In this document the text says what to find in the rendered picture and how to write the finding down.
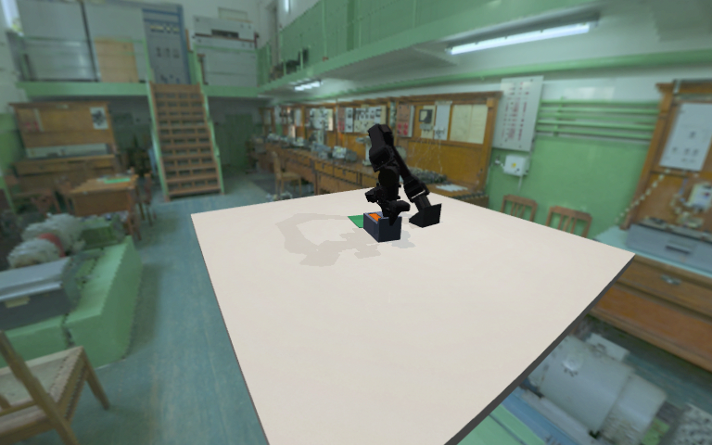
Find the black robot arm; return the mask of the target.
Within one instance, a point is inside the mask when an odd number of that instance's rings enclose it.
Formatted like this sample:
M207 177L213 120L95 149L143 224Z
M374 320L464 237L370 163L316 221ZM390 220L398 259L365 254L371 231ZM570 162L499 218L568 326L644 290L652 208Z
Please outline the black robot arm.
M368 202L375 203L378 199L388 196L385 188L393 186L403 179L403 188L410 202L414 203L418 211L431 206L426 195L429 191L418 176L412 174L398 150L394 146L394 136L390 127L385 124L375 124L368 130L372 147L369 150L369 160L374 172L380 171L376 187L365 193ZM423 190L424 188L424 190ZM423 192L423 193L422 193ZM421 194L420 194L421 193ZM418 195L419 194L419 195ZM416 196L418 195L418 196ZM416 196L416 197L414 197Z

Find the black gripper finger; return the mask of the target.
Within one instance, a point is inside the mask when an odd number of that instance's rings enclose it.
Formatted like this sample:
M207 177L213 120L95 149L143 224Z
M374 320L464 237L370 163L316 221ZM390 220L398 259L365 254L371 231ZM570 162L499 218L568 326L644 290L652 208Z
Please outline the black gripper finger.
M381 207L383 217L384 218L388 217L388 211L385 209L385 208L388 208L388 203L379 203L379 202L376 202L376 203Z
M385 208L388 211L388 221L389 221L389 226L392 226L393 223L396 221L398 216L400 215L400 212L392 212L389 210L389 208Z

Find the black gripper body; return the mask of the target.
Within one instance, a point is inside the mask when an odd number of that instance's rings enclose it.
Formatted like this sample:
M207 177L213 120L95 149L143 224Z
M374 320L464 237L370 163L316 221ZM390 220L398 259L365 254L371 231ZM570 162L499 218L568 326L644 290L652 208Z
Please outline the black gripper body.
M399 187L401 187L400 182L396 182L393 186L385 186L388 191L388 196L378 199L378 202L388 203L389 210L392 212L410 211L411 205L408 202L404 200L397 200L401 199L399 196Z

